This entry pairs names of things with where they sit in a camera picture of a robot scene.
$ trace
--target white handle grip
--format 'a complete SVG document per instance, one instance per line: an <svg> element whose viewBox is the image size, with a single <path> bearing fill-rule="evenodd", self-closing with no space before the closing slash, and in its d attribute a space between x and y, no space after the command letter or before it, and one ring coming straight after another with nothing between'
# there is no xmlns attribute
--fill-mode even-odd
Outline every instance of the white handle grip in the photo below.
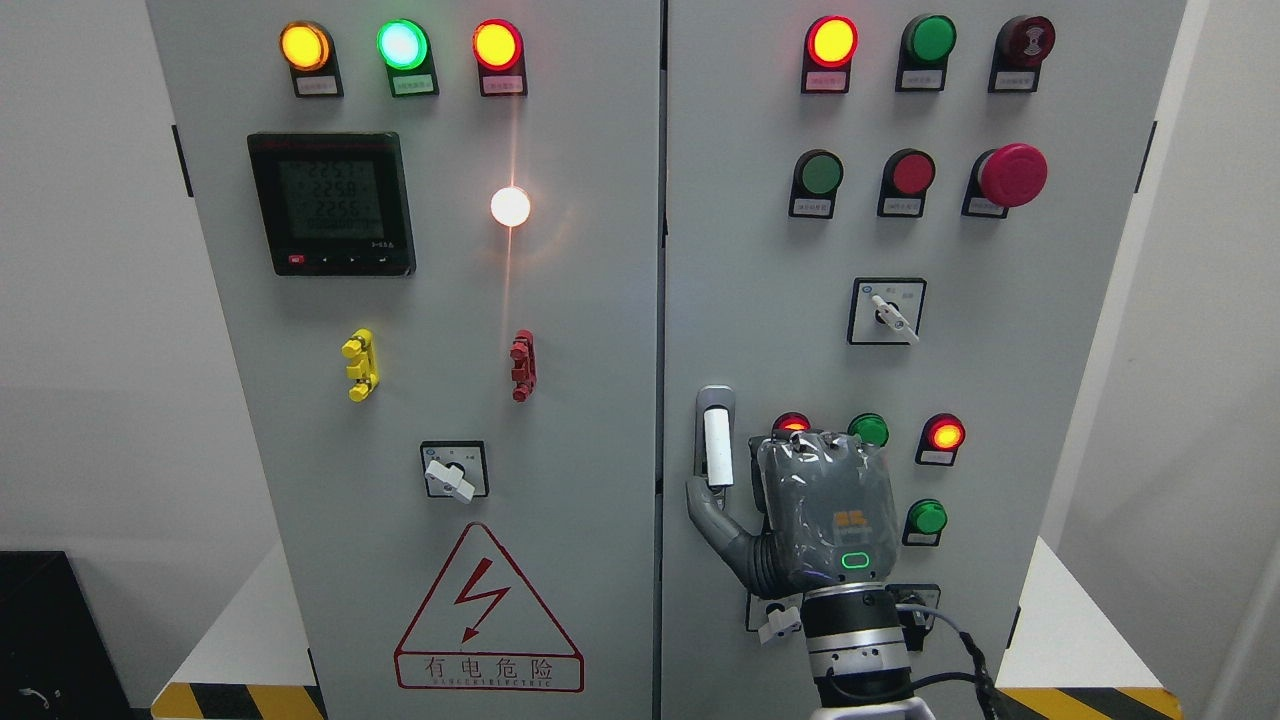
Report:
<svg viewBox="0 0 1280 720"><path fill-rule="evenodd" d="M733 484L733 454L728 430L728 410L708 407L703 413L707 428L707 484L727 487Z"/></svg>

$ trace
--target digital power meter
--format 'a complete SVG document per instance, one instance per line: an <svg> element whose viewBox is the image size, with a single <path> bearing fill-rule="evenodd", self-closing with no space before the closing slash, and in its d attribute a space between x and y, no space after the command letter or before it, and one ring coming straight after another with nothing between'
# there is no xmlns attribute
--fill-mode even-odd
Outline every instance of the digital power meter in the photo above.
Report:
<svg viewBox="0 0 1280 720"><path fill-rule="evenodd" d="M278 275L407 275L413 234L394 132L248 136Z"/></svg>

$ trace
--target control panel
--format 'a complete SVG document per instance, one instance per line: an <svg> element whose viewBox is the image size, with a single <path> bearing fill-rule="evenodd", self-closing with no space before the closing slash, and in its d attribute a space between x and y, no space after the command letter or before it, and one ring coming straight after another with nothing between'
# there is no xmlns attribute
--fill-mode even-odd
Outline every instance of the control panel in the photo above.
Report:
<svg viewBox="0 0 1280 720"><path fill-rule="evenodd" d="M751 536L780 532L741 480L780 415L882 448L899 557L877 580L924 588L897 601L957 618L995 674L1181 4L668 9L663 714L804 717L819 700L814 629L787 630L801 596L745 597L690 521L708 386L735 401L739 480L714 498ZM876 525L833 511L833 537ZM972 669L900 619L914 678ZM980 717L972 685L919 694Z"/></svg>
<svg viewBox="0 0 1280 720"><path fill-rule="evenodd" d="M648 716L658 4L148 5L328 716Z"/></svg>

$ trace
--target red push button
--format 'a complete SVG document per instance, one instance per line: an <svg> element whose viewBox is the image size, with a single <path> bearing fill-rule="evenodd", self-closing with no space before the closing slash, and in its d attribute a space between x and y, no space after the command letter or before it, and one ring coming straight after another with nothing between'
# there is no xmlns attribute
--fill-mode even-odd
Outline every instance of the red push button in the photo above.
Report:
<svg viewBox="0 0 1280 720"><path fill-rule="evenodd" d="M1047 179L1048 160L1025 142L996 150L978 168L982 193L1004 208L1018 208L1036 200Z"/></svg>
<svg viewBox="0 0 1280 720"><path fill-rule="evenodd" d="M909 152L893 165L893 188L902 195L919 195L933 184L933 160L924 152Z"/></svg>
<svg viewBox="0 0 1280 720"><path fill-rule="evenodd" d="M1053 51L1053 23L1041 15L1019 15L1000 28L1000 54L1011 65L1038 68Z"/></svg>

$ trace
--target warning sign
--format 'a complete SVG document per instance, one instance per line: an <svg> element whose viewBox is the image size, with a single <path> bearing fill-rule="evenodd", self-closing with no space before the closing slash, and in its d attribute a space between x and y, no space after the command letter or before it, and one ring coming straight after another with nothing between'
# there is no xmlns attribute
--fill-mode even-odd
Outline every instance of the warning sign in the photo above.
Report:
<svg viewBox="0 0 1280 720"><path fill-rule="evenodd" d="M580 693L582 653L483 523L453 546L396 647L404 689Z"/></svg>

